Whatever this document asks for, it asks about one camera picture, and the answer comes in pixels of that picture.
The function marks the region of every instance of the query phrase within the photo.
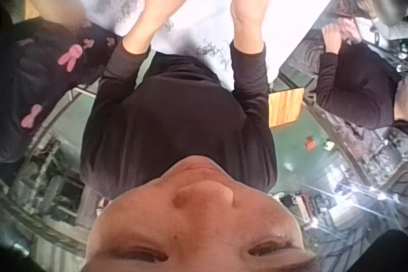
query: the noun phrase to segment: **wrist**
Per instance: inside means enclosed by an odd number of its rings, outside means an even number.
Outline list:
[[[331,48],[326,48],[326,53],[327,54],[339,54],[339,51],[340,50],[337,50],[337,49],[331,49]]]
[[[123,39],[124,48],[131,54],[144,54],[160,26],[143,13]]]
[[[245,54],[259,54],[264,49],[260,26],[234,23],[234,47]]]

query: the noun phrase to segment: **table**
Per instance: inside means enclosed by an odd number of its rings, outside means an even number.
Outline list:
[[[82,0],[91,21],[125,35],[143,10],[144,0]],[[271,0],[263,27],[268,81],[306,35],[330,0]],[[153,39],[166,54],[193,55],[205,62],[224,87],[233,89],[229,43],[233,39],[231,0],[188,0]]]
[[[269,126],[295,122],[299,119],[305,89],[289,89],[269,95]]]

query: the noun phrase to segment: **wooden block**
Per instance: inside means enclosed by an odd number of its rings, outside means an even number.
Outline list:
[[[24,1],[24,20],[39,17],[37,9],[30,3],[29,0]]]
[[[305,89],[290,89],[269,95],[269,126],[297,121],[302,108]]]

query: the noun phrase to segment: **nose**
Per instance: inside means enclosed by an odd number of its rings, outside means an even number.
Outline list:
[[[203,180],[180,188],[173,198],[173,205],[181,209],[199,208],[200,211],[225,210],[234,205],[233,191],[215,181]]]

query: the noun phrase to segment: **person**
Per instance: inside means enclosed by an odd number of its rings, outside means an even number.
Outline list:
[[[395,126],[408,134],[408,79],[362,42],[352,20],[306,35],[288,63],[317,77],[322,109],[367,129]]]
[[[145,0],[99,84],[80,173],[114,201],[83,271],[317,271],[296,219],[266,194],[277,178],[261,34],[270,0],[232,1],[233,92],[196,59],[163,54],[134,89],[152,37],[185,1]]]
[[[386,39],[408,38],[408,0],[358,0],[360,9]]]
[[[347,272],[407,271],[408,235],[389,230],[378,237]]]
[[[2,9],[2,172],[15,172],[34,135],[67,91],[101,76],[117,41],[110,31],[86,20],[79,0],[29,1],[40,17],[13,25]]]

